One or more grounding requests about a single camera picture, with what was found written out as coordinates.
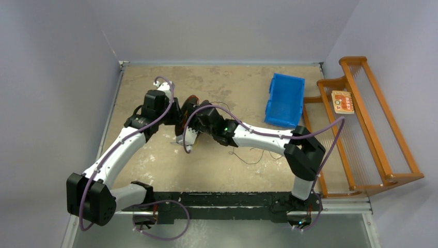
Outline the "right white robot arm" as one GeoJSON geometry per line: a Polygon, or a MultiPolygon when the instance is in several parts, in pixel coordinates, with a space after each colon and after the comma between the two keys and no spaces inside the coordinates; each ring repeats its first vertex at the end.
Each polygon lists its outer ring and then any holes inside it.
{"type": "Polygon", "coordinates": [[[184,130],[205,133],[223,146],[258,148],[282,155],[295,176],[290,203],[296,210],[310,204],[326,149],[304,126],[293,130],[273,130],[255,127],[238,120],[235,115],[226,119],[219,106],[204,101],[188,116],[184,130]]]}

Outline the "black cable spool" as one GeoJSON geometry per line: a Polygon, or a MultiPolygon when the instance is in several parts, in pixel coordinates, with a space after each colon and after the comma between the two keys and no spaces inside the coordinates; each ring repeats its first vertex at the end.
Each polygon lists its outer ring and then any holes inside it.
{"type": "MultiPolygon", "coordinates": [[[[173,117],[174,119],[174,134],[177,137],[178,135],[183,134],[184,127],[189,119],[189,116],[195,111],[195,108],[199,106],[199,98],[196,95],[190,95],[186,98],[186,100],[180,104],[178,98],[174,98],[173,103],[173,117]]],[[[193,118],[191,119],[190,124],[188,124],[187,128],[190,127],[195,130],[193,127],[193,118]]]]}

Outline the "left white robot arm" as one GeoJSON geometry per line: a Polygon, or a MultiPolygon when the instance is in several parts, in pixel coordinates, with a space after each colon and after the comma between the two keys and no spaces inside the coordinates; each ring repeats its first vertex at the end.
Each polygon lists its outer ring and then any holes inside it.
{"type": "Polygon", "coordinates": [[[161,124],[181,121],[180,108],[173,87],[164,83],[149,90],[144,102],[125,122],[117,139],[83,173],[71,174],[66,182],[67,210],[79,219],[80,230],[106,225],[114,213],[136,206],[140,211],[153,207],[153,187],[134,181],[124,188],[111,190],[115,179],[132,156],[158,131],[161,124]]]}

